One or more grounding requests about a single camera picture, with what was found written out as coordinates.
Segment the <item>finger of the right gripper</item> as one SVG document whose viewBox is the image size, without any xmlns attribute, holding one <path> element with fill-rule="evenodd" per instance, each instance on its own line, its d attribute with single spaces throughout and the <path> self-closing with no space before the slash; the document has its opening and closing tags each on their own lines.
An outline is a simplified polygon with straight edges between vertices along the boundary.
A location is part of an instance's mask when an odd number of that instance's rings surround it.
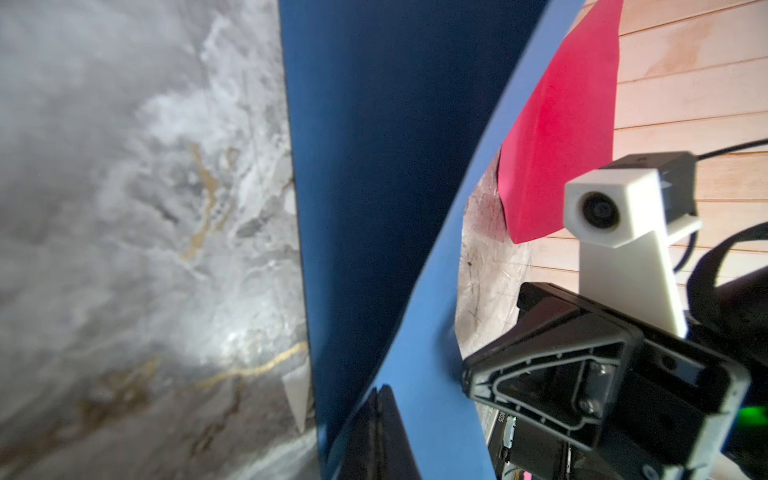
<svg viewBox="0 0 768 480">
<path fill-rule="evenodd" d="M 478 403 L 594 450 L 643 340 L 626 321 L 549 296 L 464 361 L 462 390 Z"/>
</svg>

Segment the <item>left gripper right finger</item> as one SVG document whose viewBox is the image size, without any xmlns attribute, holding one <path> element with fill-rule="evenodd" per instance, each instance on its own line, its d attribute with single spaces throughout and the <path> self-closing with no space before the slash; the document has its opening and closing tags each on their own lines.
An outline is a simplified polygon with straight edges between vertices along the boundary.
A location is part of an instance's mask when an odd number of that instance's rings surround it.
<svg viewBox="0 0 768 480">
<path fill-rule="evenodd" d="M 383 385 L 376 400 L 376 478 L 421 478 L 393 389 Z"/>
</svg>

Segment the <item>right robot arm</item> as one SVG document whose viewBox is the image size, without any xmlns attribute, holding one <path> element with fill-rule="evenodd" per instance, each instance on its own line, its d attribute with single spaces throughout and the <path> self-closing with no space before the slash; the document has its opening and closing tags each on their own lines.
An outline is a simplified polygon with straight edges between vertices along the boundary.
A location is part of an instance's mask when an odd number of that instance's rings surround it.
<svg viewBox="0 0 768 480">
<path fill-rule="evenodd" d="M 465 395 L 516 420 L 495 468 L 526 468 L 537 442 L 571 447 L 582 478 L 707 479 L 718 456 L 767 475 L 767 272 L 717 284 L 731 249 L 704 255 L 687 283 L 688 334 L 677 337 L 551 283 L 521 286 L 517 325 L 469 356 Z"/>
</svg>

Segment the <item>blue paper sheet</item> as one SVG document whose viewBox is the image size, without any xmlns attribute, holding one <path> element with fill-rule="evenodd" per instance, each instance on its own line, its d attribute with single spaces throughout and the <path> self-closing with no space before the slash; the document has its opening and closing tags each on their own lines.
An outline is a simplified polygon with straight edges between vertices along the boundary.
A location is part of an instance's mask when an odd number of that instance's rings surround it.
<svg viewBox="0 0 768 480">
<path fill-rule="evenodd" d="M 423 478 L 493 477 L 460 386 L 463 215 L 581 7 L 280 3 L 323 478 L 386 385 Z"/>
</svg>

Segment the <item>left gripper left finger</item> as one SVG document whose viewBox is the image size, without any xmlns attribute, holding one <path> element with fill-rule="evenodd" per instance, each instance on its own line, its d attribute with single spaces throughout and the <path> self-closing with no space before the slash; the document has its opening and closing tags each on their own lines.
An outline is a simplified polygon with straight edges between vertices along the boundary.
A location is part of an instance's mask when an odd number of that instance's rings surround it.
<svg viewBox="0 0 768 480">
<path fill-rule="evenodd" d="M 378 391 L 373 389 L 355 414 L 337 478 L 374 480 L 378 466 Z"/>
</svg>

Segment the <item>pink rectangular paper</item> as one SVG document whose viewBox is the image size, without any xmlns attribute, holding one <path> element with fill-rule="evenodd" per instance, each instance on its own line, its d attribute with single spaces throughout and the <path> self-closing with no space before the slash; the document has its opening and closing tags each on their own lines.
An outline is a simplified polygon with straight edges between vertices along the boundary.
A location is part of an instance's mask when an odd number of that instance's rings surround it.
<svg viewBox="0 0 768 480">
<path fill-rule="evenodd" d="M 497 189 L 515 244 L 563 227 L 567 182 L 613 158 L 621 0 L 571 30 L 504 140 Z"/>
</svg>

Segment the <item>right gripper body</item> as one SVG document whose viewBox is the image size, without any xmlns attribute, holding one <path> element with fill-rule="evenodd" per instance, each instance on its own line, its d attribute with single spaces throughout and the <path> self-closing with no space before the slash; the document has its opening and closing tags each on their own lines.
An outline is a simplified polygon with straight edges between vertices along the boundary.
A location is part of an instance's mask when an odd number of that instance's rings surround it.
<svg viewBox="0 0 768 480">
<path fill-rule="evenodd" d="M 624 479 L 703 479 L 721 451 L 750 383 L 745 368 L 711 350 L 548 283 L 522 286 L 525 313 L 546 297 L 611 315 L 644 340 L 632 357 L 596 449 Z"/>
</svg>

